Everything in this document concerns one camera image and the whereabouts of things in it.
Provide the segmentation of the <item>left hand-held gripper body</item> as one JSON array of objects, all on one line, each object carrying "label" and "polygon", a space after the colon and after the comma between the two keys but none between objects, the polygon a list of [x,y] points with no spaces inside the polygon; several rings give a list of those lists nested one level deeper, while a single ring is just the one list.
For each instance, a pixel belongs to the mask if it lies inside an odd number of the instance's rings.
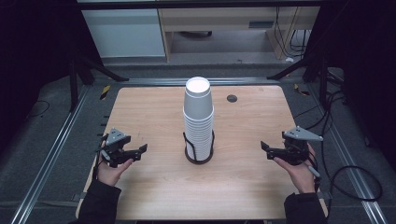
[{"label": "left hand-held gripper body", "polygon": [[117,168],[120,164],[128,161],[128,153],[137,153],[137,150],[124,150],[123,147],[131,142],[131,136],[116,128],[102,137],[99,152],[110,167]]}]

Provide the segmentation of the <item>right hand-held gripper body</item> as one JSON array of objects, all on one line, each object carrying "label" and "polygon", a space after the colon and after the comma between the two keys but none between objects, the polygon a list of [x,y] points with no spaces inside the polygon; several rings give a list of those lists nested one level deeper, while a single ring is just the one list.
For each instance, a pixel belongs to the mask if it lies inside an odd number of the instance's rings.
[{"label": "right hand-held gripper body", "polygon": [[308,141],[322,141],[323,137],[311,133],[308,130],[297,126],[282,133],[286,150],[285,161],[291,165],[298,165],[310,158]]}]

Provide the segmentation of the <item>black wire cup holder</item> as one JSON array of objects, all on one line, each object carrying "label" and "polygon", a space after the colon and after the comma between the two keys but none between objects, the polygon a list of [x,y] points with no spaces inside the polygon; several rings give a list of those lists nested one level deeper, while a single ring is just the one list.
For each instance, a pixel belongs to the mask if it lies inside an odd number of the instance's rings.
[{"label": "black wire cup holder", "polygon": [[192,141],[186,133],[183,133],[185,148],[184,153],[187,160],[193,164],[205,164],[209,162],[214,154],[215,133],[211,132],[210,137],[203,143],[198,144]]}]

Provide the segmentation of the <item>stack of white paper cups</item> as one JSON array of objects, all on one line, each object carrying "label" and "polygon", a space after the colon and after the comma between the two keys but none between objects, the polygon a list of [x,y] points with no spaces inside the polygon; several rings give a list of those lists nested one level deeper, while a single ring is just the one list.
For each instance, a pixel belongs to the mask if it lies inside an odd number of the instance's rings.
[{"label": "stack of white paper cups", "polygon": [[211,132],[214,132],[211,86],[199,86],[192,82],[185,86],[183,116],[184,133],[194,143],[201,144],[210,137]]}]

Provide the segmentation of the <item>person's left hand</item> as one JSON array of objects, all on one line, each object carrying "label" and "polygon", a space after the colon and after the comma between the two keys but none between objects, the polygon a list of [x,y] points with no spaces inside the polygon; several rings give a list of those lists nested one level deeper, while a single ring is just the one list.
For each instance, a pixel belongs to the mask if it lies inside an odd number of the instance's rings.
[{"label": "person's left hand", "polygon": [[121,175],[133,164],[133,160],[129,159],[117,168],[110,167],[106,162],[101,161],[98,165],[97,179],[110,187],[115,187]]}]

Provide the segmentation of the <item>person's right hand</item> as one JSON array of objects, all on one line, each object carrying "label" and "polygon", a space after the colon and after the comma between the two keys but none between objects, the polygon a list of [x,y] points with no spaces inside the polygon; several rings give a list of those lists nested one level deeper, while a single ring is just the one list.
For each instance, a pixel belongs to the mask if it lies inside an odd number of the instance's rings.
[{"label": "person's right hand", "polygon": [[299,165],[291,165],[280,158],[274,158],[274,162],[285,169],[289,174],[293,185],[297,188],[300,194],[316,192],[314,174],[309,170],[309,167],[312,165],[311,161],[312,157],[315,155],[315,151],[310,145],[308,145],[308,149],[311,152],[311,159],[306,160]]}]

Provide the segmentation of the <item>black metal stand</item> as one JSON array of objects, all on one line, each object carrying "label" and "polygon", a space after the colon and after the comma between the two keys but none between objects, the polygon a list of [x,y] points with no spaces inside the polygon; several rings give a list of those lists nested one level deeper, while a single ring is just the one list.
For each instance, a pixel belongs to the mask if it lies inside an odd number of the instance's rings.
[{"label": "black metal stand", "polygon": [[107,70],[103,65],[95,63],[86,57],[78,56],[77,58],[72,59],[69,63],[71,112],[73,112],[78,106],[78,77],[80,77],[84,85],[91,85],[94,82],[94,77],[91,73],[92,69],[99,71],[117,82],[128,81],[128,78],[118,76]]},{"label": "black metal stand", "polygon": [[326,55],[319,55],[311,53],[304,56],[299,62],[287,67],[276,75],[268,77],[270,80],[280,80],[298,68],[304,67],[305,72],[303,75],[304,82],[313,82],[316,77],[319,78],[319,102],[324,109],[328,109],[327,103],[327,75],[328,75],[328,57]]}]

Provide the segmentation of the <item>white cabinet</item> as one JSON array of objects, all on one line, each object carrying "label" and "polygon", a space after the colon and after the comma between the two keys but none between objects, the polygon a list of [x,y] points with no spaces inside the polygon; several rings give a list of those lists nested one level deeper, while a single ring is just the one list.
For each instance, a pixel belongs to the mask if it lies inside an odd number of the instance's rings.
[{"label": "white cabinet", "polygon": [[162,57],[156,9],[83,10],[101,58]]}]

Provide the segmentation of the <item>metal floor rail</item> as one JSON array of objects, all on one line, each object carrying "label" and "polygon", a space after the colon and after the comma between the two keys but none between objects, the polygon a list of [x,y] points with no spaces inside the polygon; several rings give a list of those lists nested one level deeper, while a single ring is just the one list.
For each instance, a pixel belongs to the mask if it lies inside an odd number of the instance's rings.
[{"label": "metal floor rail", "polygon": [[321,148],[330,179],[326,190],[331,224],[392,224],[395,176],[381,151],[367,147],[343,93],[330,87],[331,107],[318,109],[325,119],[316,130],[325,137]]},{"label": "metal floor rail", "polygon": [[56,161],[58,160],[60,153],[63,150],[64,144],[74,127],[74,124],[78,118],[78,115],[85,104],[87,94],[89,93],[91,86],[83,85],[81,87],[81,93],[78,95],[78,102],[75,108],[68,113],[64,124],[55,138],[47,157],[44,159],[35,179],[28,189],[27,193],[19,203],[12,219],[9,224],[25,224],[28,217],[30,216],[33,208],[41,194],[50,173],[53,170]]},{"label": "metal floor rail", "polygon": [[266,77],[192,77],[192,78],[129,78],[122,84],[129,86],[186,86],[190,83],[199,86],[245,86],[245,85],[275,85],[279,81],[267,79]]}]

